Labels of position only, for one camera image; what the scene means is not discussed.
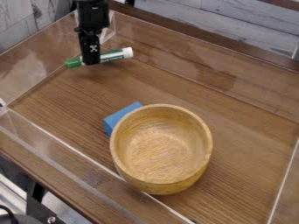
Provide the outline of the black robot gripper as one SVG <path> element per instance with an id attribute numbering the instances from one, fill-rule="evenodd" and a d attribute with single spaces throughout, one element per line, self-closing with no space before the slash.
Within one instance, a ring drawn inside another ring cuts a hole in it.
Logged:
<path id="1" fill-rule="evenodd" d="M 110 26 L 108 0 L 75 0 L 78 9 L 79 46 L 82 61 L 86 65 L 100 62 L 99 34 Z"/>

